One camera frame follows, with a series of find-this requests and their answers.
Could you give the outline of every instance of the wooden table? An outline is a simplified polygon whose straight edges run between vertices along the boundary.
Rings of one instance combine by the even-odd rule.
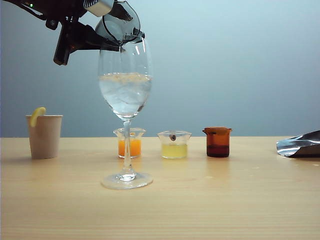
[[[231,137],[230,156],[163,159],[142,138],[138,172],[151,185],[110,190],[120,170],[117,139],[61,138],[59,157],[31,160],[28,138],[1,139],[3,240],[319,240],[320,158],[277,154],[285,137]]]

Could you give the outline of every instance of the brown beaker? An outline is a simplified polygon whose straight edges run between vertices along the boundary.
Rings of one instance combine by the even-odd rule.
[[[208,157],[226,158],[230,153],[231,128],[224,126],[206,127],[206,155]]]

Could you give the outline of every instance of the wine glass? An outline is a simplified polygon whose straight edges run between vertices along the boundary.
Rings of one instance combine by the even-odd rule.
[[[102,180],[108,189],[132,189],[146,186],[153,179],[148,173],[135,172],[130,158],[130,125],[144,107],[152,85],[151,57],[146,39],[127,36],[118,51],[101,49],[98,80],[101,93],[124,128],[124,164],[119,173]]]

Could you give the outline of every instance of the crumpled foil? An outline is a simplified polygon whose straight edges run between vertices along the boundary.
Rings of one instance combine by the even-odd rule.
[[[277,141],[276,150],[284,157],[320,157],[320,130]]]

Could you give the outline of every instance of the background wall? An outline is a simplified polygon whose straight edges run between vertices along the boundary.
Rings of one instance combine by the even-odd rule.
[[[152,51],[152,92],[133,127],[146,136],[208,126],[233,136],[298,135],[320,129],[319,0],[129,0]],[[99,18],[80,21],[95,27]],[[63,114],[63,137],[112,136],[121,121],[101,96],[97,50],[67,66],[53,31],[1,1],[1,136],[26,137],[24,115]]]

